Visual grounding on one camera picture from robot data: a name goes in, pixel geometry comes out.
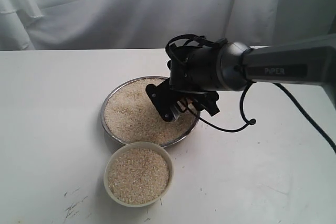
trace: white bowl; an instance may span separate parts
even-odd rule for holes
[[[138,205],[132,205],[132,204],[128,204],[125,203],[121,200],[119,200],[111,191],[110,187],[109,187],[109,180],[108,180],[108,174],[109,174],[109,170],[110,170],[110,166],[112,165],[112,163],[114,162],[114,160],[116,160],[118,157],[120,157],[120,155],[130,149],[133,148],[145,148],[145,149],[151,149],[155,152],[157,152],[158,154],[160,154],[164,160],[167,162],[168,164],[168,168],[169,168],[169,180],[168,180],[168,184],[166,189],[163,191],[163,193],[161,193],[161,195],[158,196],[158,198],[153,199],[149,202],[143,203],[143,204],[138,204]],[[163,195],[166,194],[166,192],[168,191],[172,179],[173,179],[173,174],[174,174],[174,169],[173,169],[173,162],[170,158],[170,155],[168,154],[167,151],[165,151],[162,147],[158,146],[157,144],[154,143],[150,143],[150,142],[135,142],[132,144],[127,144],[124,147],[120,148],[119,150],[117,150],[115,153],[113,153],[113,155],[111,156],[109,162],[107,163],[106,169],[105,169],[105,173],[104,173],[104,187],[106,192],[108,193],[108,195],[117,203],[126,206],[126,207],[145,207],[148,206],[150,204],[153,204],[154,202],[158,201],[160,198],[162,198]]]

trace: uncooked rice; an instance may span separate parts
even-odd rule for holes
[[[157,152],[133,148],[111,164],[108,181],[119,200],[132,205],[143,204],[164,192],[169,181],[169,167]]]
[[[148,98],[148,84],[159,85],[158,78],[141,79],[122,87],[107,102],[104,118],[109,130],[127,143],[137,141],[164,144],[184,134],[195,122],[189,111],[176,122],[165,122]]]

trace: rice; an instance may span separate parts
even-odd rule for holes
[[[169,167],[157,152],[133,148],[122,153],[110,166],[109,187],[121,201],[138,205],[154,200],[166,189]]]
[[[177,139],[193,125],[195,117],[189,111],[182,113],[175,122],[165,122],[148,98],[145,88],[156,86],[163,80],[147,78],[132,82],[107,102],[104,119],[109,130],[127,143],[147,141],[165,144]]]

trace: stainless steel bowl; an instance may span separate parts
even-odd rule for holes
[[[127,142],[125,142],[124,140],[118,138],[117,136],[115,136],[108,128],[108,126],[106,125],[106,122],[105,122],[105,118],[104,118],[104,111],[105,111],[105,107],[106,107],[106,104],[107,102],[109,101],[109,99],[111,98],[111,96],[113,96],[119,89],[121,89],[122,87],[126,86],[127,84],[130,84],[132,82],[135,82],[135,81],[138,81],[138,80],[142,80],[142,79],[148,79],[148,78],[153,78],[153,79],[162,79],[162,80],[165,80],[167,79],[167,77],[162,77],[162,76],[145,76],[145,77],[139,77],[139,78],[136,78],[136,79],[133,79],[133,80],[130,80],[130,81],[127,81],[125,82],[124,84],[120,85],[119,87],[117,87],[116,89],[114,89],[105,99],[104,103],[103,103],[103,106],[101,108],[101,111],[100,111],[100,119],[101,119],[101,123],[103,125],[103,128],[104,130],[106,131],[106,133],[112,138],[114,139],[115,141],[117,141],[118,143],[122,144],[122,145],[126,145],[126,144],[129,144]],[[180,137],[174,139],[174,140],[171,140],[165,144],[160,144],[160,146],[162,148],[166,148],[170,145],[173,145],[173,144],[176,144],[177,142],[181,141],[182,139],[184,139],[186,136],[188,136],[191,131],[196,127],[196,124],[198,123],[198,118],[195,118],[195,121],[193,122],[193,124],[190,126],[190,128],[184,132]]]

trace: bowl rim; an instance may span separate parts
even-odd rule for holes
[[[122,145],[127,145],[127,144],[130,144],[126,141],[124,141],[123,139],[120,139],[119,137],[117,137],[116,135],[114,135],[109,127],[107,126],[106,122],[105,122],[105,118],[104,118],[104,112],[105,112],[105,107],[109,101],[109,99],[116,93],[118,92],[121,88],[125,87],[126,85],[128,84],[131,84],[133,82],[136,82],[136,81],[139,81],[139,80],[143,80],[143,79],[162,79],[162,80],[166,80],[167,77],[163,77],[163,76],[144,76],[144,77],[138,77],[138,78],[135,78],[135,79],[132,79],[132,80],[129,80],[121,85],[119,85],[118,87],[116,87],[114,90],[112,90],[112,92],[105,98],[104,100],[104,103],[101,107],[101,110],[100,110],[100,121],[102,123],[102,126],[105,130],[105,132],[113,139],[115,140],[116,142],[118,142],[119,144],[122,144]],[[160,144],[160,146],[162,148],[166,148],[168,146],[171,146],[173,144],[176,144],[178,143],[179,141],[183,140],[184,138],[186,138],[196,127],[197,123],[198,123],[199,119],[198,118],[195,118],[194,122],[192,123],[192,125],[188,128],[187,131],[185,131],[180,137],[177,137],[176,139],[173,139],[167,143],[164,143],[164,144]]]
[[[168,180],[168,183],[167,183],[167,186],[166,186],[165,190],[158,197],[156,197],[155,199],[153,199],[151,201],[148,201],[146,203],[137,204],[137,205],[132,205],[132,204],[129,204],[129,203],[126,203],[124,201],[119,200],[113,194],[112,190],[110,189],[110,187],[109,187],[109,180],[108,180],[108,173],[109,173],[110,166],[112,165],[113,161],[116,158],[118,158],[122,153],[124,153],[124,152],[126,152],[126,151],[128,151],[130,149],[134,149],[134,148],[151,149],[151,150],[157,152],[159,155],[161,155],[164,158],[164,160],[167,162],[168,167],[169,167],[169,180]],[[151,142],[140,142],[139,141],[139,142],[127,144],[127,145],[121,147],[120,149],[118,149],[116,152],[114,152],[112,154],[112,156],[110,157],[110,159],[109,159],[109,161],[108,161],[108,163],[106,165],[105,171],[104,171],[103,183],[104,183],[104,187],[105,187],[105,190],[106,190],[107,194],[115,202],[117,202],[120,205],[126,206],[126,207],[136,208],[136,207],[149,206],[149,205],[153,204],[154,202],[158,201],[159,199],[161,199],[167,193],[167,191],[169,190],[169,188],[171,186],[171,183],[172,183],[172,180],[173,180],[173,176],[174,176],[173,161],[172,161],[169,153],[164,148],[162,148],[161,146],[159,146],[157,144],[154,144],[154,143],[151,143]]]

